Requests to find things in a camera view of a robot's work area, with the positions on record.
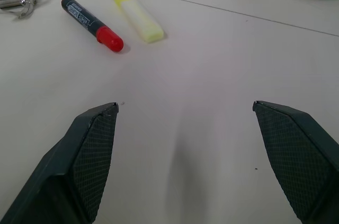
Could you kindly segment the black whiteboard marker red cap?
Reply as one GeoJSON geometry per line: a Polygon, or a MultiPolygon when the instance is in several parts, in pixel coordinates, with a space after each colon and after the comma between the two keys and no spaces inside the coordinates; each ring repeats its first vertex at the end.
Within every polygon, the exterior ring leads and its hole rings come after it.
{"type": "Polygon", "coordinates": [[[77,1],[61,0],[61,6],[72,18],[96,37],[99,43],[113,52],[120,52],[123,49],[123,40],[77,1]]]}

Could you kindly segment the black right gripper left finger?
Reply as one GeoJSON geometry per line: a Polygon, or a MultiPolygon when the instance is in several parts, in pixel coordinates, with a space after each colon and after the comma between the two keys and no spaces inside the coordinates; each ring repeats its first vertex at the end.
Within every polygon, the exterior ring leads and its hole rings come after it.
{"type": "Polygon", "coordinates": [[[41,158],[0,224],[93,224],[111,165],[119,107],[78,115],[41,158]]]}

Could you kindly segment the yellow highlighter pen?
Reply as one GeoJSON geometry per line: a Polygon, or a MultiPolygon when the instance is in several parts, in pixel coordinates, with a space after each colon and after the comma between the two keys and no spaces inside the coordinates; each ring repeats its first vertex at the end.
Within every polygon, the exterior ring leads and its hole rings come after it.
{"type": "Polygon", "coordinates": [[[114,0],[119,9],[146,43],[164,38],[164,30],[138,0],[114,0]]]}

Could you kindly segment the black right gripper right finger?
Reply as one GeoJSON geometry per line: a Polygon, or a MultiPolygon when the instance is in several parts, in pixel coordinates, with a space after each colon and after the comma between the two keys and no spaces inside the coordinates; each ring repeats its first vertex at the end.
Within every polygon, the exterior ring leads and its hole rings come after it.
{"type": "Polygon", "coordinates": [[[302,224],[339,224],[339,144],[308,114],[255,101],[274,174],[302,224]]]}

